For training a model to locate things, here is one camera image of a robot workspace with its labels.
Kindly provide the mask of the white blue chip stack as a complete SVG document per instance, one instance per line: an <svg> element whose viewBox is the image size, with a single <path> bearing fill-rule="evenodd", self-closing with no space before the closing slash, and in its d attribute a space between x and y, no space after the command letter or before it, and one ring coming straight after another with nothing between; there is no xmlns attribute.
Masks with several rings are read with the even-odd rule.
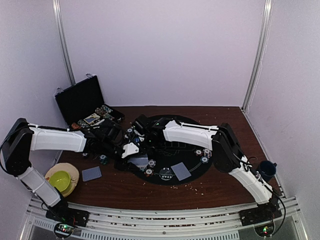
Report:
<svg viewBox="0 0 320 240"><path fill-rule="evenodd" d="M156 161L153 160L153 159L150 159L150 160L148 161L148 167L154 168L155 166L156 166Z"/></svg>

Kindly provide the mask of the playing card deck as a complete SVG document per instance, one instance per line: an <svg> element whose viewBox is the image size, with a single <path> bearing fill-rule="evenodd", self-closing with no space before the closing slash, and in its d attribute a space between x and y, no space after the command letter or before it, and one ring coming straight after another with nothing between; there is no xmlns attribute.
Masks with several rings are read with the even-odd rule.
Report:
<svg viewBox="0 0 320 240"><path fill-rule="evenodd" d="M136 167L138 167L140 170L144 170L148 166L148 155L137 155L137 156L132 156L129 160L129 163L134 164Z"/></svg>

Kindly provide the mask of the clear dealer button disc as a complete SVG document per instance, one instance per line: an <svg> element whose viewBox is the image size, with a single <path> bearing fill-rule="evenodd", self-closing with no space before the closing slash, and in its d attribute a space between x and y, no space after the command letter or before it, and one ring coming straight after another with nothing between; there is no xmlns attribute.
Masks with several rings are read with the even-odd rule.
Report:
<svg viewBox="0 0 320 240"><path fill-rule="evenodd" d="M159 171L159 177L163 181L169 181L174 176L170 167L164 167Z"/></svg>

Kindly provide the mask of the card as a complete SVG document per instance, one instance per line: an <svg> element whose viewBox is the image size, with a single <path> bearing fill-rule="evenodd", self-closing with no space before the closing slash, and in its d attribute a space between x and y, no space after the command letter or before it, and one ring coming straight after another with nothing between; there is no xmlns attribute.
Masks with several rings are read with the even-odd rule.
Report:
<svg viewBox="0 0 320 240"><path fill-rule="evenodd" d="M171 169L179 181L183 181L191 176L190 171L183 162L172 165Z"/></svg>

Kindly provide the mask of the blue ten chips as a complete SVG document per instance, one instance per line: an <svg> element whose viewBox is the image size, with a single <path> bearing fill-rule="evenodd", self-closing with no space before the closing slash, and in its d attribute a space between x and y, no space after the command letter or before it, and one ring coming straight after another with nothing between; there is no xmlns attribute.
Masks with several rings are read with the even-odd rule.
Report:
<svg viewBox="0 0 320 240"><path fill-rule="evenodd" d="M208 159L212 156L212 152L208 148L203 149L203 156L207 157Z"/></svg>

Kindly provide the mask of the blue green chip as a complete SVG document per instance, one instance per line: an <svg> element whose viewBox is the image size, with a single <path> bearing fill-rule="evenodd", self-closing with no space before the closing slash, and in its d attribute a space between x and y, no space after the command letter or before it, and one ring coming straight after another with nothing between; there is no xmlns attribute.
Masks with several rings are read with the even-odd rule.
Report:
<svg viewBox="0 0 320 240"><path fill-rule="evenodd" d="M208 159L206 156L202 156L202 157L200 158L200 161L201 161L203 164L206 164L206 163L209 162L209 159Z"/></svg>

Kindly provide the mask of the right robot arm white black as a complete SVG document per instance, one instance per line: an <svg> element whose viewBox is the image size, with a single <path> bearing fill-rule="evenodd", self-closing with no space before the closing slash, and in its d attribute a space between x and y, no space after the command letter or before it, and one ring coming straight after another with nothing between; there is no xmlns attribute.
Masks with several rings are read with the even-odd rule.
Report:
<svg viewBox="0 0 320 240"><path fill-rule="evenodd" d="M279 200L276 191L252 168L229 124L198 125L176 117L153 121L142 114L132 126L145 138L148 148L163 142L179 142L208 149L214 167L234 177L253 196L259 205L256 210L259 220L266 221L276 212Z"/></svg>

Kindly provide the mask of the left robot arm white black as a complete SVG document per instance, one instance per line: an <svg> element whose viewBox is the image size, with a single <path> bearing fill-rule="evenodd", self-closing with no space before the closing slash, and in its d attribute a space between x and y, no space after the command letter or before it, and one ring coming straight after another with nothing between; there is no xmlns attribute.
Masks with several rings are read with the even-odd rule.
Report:
<svg viewBox="0 0 320 240"><path fill-rule="evenodd" d="M62 194L49 184L30 161L33 151L69 151L75 153L94 153L111 156L120 167L127 168L128 157L145 154L147 147L136 142L132 136L116 138L124 131L114 122L86 126L80 129L40 126L19 118L0 145L4 172L15 177L32 192L61 222L72 218L72 211L65 206Z"/></svg>

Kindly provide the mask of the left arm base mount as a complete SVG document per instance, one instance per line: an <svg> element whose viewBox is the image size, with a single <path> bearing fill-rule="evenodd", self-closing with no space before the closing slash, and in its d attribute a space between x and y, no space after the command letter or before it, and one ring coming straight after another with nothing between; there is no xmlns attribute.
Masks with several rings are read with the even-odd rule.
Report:
<svg viewBox="0 0 320 240"><path fill-rule="evenodd" d="M70 208L69 204L63 199L54 206L49 206L45 202L45 217L56 221L53 233L58 239L69 238L78 227L86 227L90 213L86 210Z"/></svg>

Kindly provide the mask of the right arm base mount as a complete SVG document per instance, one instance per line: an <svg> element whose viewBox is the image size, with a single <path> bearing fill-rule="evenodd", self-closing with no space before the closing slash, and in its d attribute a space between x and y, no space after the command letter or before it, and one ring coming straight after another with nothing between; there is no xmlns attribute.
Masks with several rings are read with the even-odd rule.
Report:
<svg viewBox="0 0 320 240"><path fill-rule="evenodd" d="M239 218L243 227L253 225L255 233L262 238L276 232L275 219L282 216L278 203L258 204L257 207L241 210Z"/></svg>

